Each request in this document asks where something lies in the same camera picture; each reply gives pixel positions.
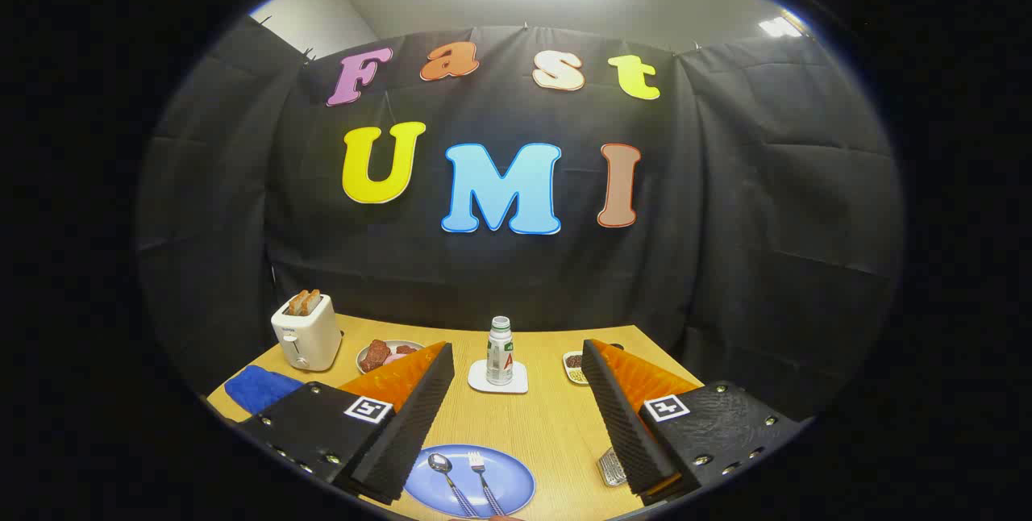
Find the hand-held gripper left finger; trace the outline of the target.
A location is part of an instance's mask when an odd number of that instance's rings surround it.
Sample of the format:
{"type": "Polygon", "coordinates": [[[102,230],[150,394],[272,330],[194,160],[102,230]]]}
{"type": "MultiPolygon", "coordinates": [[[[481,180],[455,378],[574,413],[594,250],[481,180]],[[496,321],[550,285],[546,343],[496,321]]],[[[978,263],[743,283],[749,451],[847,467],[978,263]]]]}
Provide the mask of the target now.
{"type": "Polygon", "coordinates": [[[436,341],[345,385],[307,382],[235,428],[299,473],[391,504],[454,375],[452,344],[436,341]]]}

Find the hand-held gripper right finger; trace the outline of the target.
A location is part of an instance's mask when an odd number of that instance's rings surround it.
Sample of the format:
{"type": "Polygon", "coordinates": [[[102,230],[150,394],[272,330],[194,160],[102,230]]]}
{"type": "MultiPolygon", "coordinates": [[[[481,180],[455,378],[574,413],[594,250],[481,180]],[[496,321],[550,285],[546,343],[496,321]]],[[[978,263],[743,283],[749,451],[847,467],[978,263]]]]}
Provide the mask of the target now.
{"type": "Polygon", "coordinates": [[[645,506],[747,473],[803,428],[732,382],[696,385],[605,341],[583,343],[582,369],[630,491],[645,506]]]}

